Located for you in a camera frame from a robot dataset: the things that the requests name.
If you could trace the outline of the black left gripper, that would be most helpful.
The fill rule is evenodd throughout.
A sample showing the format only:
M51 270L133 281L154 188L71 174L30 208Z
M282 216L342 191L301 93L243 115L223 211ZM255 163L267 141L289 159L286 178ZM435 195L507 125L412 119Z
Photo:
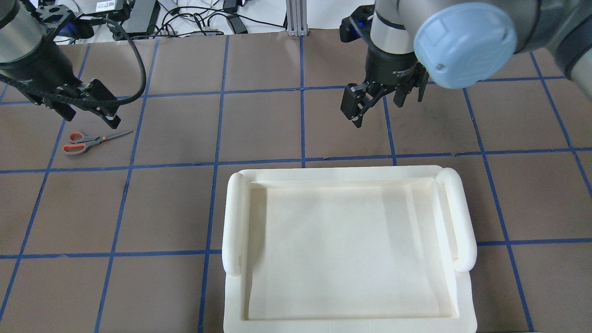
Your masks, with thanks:
M115 101L113 93L98 79L93 79L90 82L76 82L74 84L64 84L56 87L51 91L64 97L73 99L84 99L87 101ZM116 107L85 107L76 104L76 107L81 110L95 113L101 118L111 129L118 129L121 118L116 115ZM54 103L53 110L55 110L66 122L71 122L76 115L76 111L69 105L64 103Z

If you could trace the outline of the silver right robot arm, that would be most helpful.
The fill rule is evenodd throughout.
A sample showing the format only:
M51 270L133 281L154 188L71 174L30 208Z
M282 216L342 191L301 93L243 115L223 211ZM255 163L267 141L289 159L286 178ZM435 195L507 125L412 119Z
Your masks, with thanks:
M540 47L591 96L589 0L377 0L344 18L339 33L368 45L365 79L346 86L340 106L357 127L389 93L402 107L414 88L422 100L428 79L467 88Z

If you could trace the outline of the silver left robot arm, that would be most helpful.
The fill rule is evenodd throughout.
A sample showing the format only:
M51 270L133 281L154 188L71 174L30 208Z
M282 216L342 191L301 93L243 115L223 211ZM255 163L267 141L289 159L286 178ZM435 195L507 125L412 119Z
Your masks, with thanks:
M1 2L1 74L23 84L26 99L44 105L70 122L75 108L92 112L116 129L121 122L117 107L85 107L55 101L42 93L55 93L72 99L114 101L116 97L97 79L82 82L73 72L68 57L54 42L55 36L78 14L64 5L35 7L28 0Z

